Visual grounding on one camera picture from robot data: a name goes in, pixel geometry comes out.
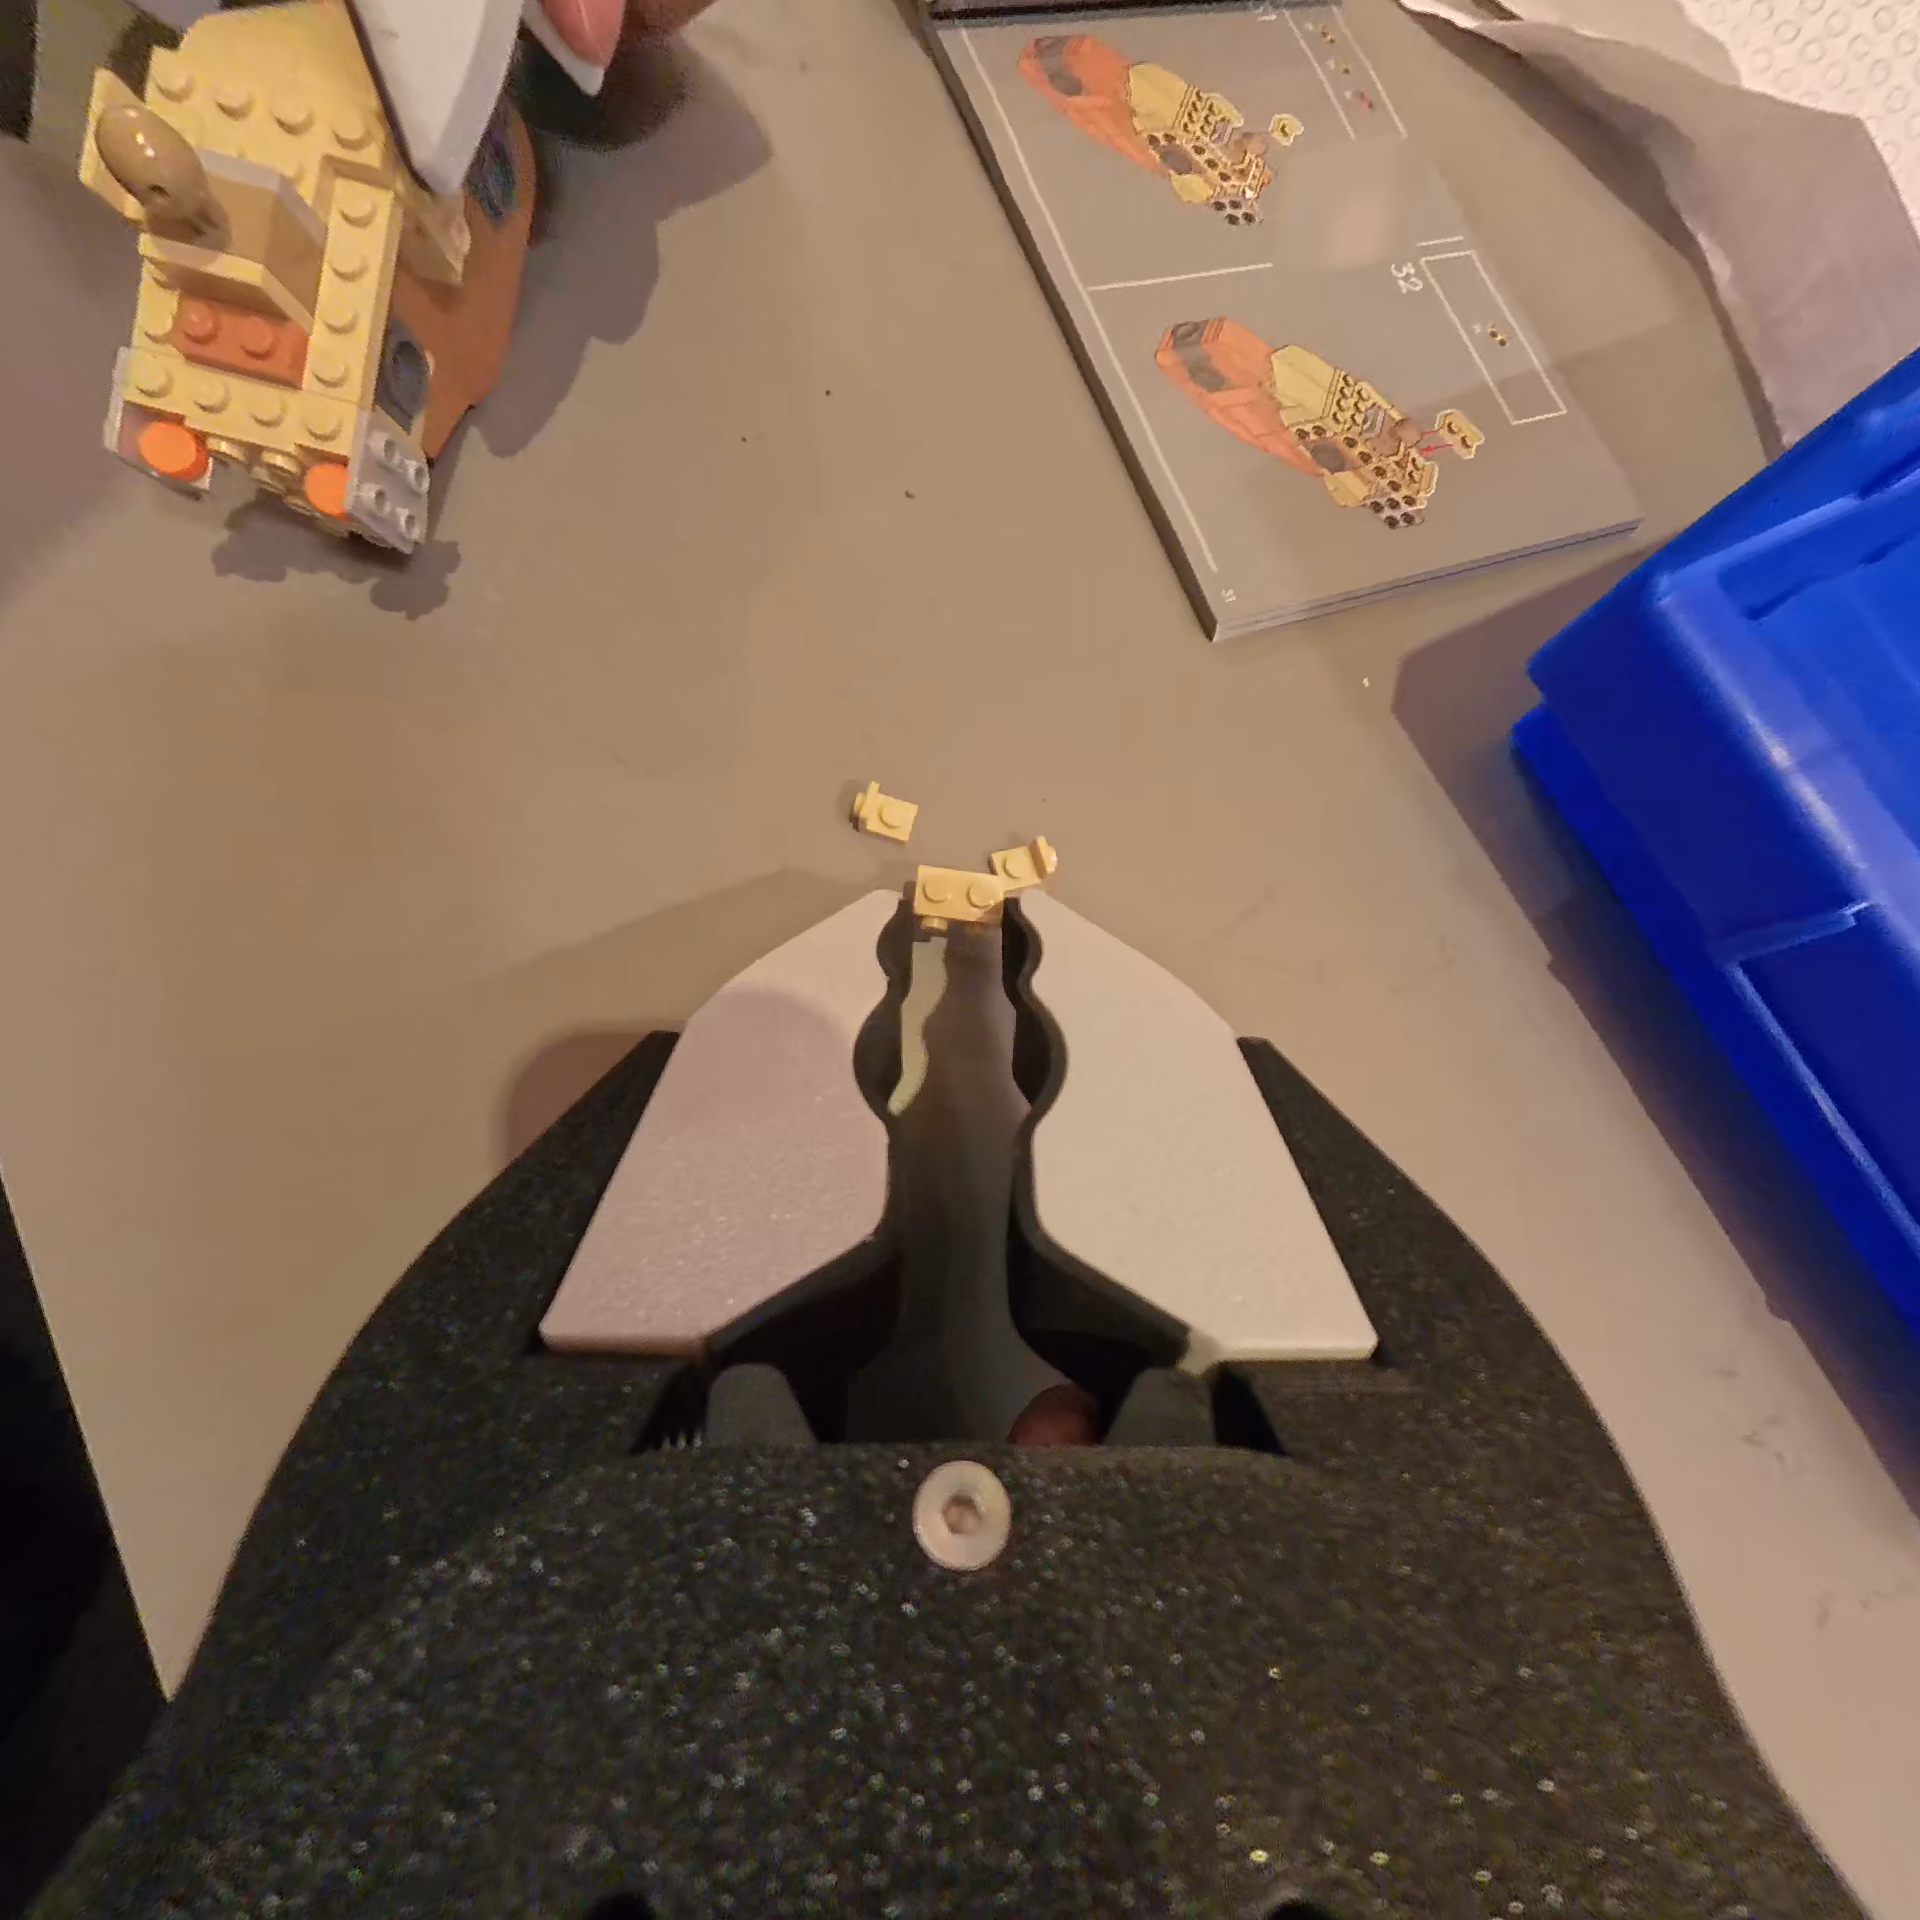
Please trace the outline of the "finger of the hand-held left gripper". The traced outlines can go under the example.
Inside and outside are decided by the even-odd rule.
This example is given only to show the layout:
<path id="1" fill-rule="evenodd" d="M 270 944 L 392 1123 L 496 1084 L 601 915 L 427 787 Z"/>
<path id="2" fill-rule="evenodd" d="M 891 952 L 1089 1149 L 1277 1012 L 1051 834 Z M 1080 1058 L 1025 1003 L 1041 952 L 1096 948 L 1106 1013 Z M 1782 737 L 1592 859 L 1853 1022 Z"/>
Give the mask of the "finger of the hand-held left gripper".
<path id="1" fill-rule="evenodd" d="M 436 195 L 465 185 L 507 81 L 519 3 L 349 3 L 411 172 Z"/>

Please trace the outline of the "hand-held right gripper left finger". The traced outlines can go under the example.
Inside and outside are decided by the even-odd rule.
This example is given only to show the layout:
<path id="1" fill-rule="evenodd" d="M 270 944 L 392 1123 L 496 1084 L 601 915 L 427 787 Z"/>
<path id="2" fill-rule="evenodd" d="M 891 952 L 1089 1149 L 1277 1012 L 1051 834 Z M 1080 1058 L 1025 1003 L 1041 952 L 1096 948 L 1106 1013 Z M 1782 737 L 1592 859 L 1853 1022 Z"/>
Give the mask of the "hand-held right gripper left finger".
<path id="1" fill-rule="evenodd" d="M 856 1040 L 900 907 L 853 898 L 687 1020 L 540 1317 L 550 1351 L 717 1353 L 874 1251 L 890 1130 Z"/>

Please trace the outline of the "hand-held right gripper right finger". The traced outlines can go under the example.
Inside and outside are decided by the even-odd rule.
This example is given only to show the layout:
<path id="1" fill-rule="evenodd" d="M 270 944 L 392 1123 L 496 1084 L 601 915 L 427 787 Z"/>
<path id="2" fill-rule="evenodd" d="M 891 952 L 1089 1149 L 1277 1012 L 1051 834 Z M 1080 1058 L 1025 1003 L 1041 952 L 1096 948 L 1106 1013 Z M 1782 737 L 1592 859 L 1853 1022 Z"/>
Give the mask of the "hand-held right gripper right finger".
<path id="1" fill-rule="evenodd" d="M 1377 1330 L 1230 1022 L 1047 891 L 1006 919 L 1041 1333 L 1157 1362 L 1366 1361 Z"/>

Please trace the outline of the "tan brick vehicle model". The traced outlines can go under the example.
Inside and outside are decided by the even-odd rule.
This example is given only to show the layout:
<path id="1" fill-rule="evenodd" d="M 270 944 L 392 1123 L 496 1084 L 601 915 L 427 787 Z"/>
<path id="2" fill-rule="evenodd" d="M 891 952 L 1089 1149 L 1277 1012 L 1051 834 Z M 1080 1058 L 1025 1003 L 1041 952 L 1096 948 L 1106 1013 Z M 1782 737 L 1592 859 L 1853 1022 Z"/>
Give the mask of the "tan brick vehicle model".
<path id="1" fill-rule="evenodd" d="M 448 196 L 411 172 L 349 3 L 215 7 L 141 89 L 99 67 L 79 181 L 141 253 L 106 445 L 411 555 L 516 329 L 537 164 L 512 67 Z"/>

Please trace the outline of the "grey desk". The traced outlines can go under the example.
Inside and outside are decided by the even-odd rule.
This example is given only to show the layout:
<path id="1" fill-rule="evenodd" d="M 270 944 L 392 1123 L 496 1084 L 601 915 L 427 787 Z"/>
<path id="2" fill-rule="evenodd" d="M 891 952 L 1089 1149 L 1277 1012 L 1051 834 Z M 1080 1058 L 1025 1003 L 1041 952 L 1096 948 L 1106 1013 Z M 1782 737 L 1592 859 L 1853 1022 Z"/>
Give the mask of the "grey desk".
<path id="1" fill-rule="evenodd" d="M 1890 1394 L 1505 757 L 1637 556 L 1211 643 L 894 4 L 555 151 L 417 561 L 100 445 L 131 239 L 5 140 L 5 1173 L 163 1684 L 376 1289 L 875 774 L 1278 1042 L 1563 1343 L 1743 1687 L 1915 1700 Z"/>

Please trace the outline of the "person's left hand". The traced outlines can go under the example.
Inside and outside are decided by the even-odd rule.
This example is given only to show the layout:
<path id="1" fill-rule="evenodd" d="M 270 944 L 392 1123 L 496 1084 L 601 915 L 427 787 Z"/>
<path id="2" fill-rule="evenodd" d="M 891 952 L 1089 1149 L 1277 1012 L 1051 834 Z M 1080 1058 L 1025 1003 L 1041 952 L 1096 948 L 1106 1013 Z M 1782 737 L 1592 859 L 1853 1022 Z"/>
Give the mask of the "person's left hand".
<path id="1" fill-rule="evenodd" d="M 710 3 L 538 3 L 547 48 L 564 48 L 566 61 L 605 72 L 614 53 L 643 38 L 674 36 Z"/>

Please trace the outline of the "blue plastic bin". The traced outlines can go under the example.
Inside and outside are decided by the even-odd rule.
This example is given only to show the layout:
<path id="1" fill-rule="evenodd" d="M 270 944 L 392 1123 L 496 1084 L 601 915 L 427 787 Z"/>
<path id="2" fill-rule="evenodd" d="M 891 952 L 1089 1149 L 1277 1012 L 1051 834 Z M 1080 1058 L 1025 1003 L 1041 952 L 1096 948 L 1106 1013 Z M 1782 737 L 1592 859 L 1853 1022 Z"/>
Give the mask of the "blue plastic bin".
<path id="1" fill-rule="evenodd" d="M 1513 748 L 1917 1317 L 1917 354 L 1530 660 Z"/>

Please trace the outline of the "grey instruction booklet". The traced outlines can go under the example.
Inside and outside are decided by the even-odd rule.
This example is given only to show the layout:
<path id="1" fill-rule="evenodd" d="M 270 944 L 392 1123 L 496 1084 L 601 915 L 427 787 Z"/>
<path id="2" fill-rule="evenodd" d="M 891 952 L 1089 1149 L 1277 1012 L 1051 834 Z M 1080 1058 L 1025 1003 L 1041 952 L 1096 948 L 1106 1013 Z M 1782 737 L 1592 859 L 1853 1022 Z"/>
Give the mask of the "grey instruction booklet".
<path id="1" fill-rule="evenodd" d="M 1419 130 L 1397 4 L 920 4 L 1209 637 L 1638 504 Z"/>

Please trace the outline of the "white paper bag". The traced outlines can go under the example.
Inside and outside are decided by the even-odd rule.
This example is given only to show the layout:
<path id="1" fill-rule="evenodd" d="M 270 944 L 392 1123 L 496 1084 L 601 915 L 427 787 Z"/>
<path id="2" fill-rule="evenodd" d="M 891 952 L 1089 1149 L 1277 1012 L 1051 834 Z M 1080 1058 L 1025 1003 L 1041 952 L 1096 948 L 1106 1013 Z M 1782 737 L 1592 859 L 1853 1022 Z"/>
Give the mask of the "white paper bag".
<path id="1" fill-rule="evenodd" d="M 1775 438 L 1915 350 L 1915 3 L 1410 3 L 1610 123 L 1690 229 Z"/>

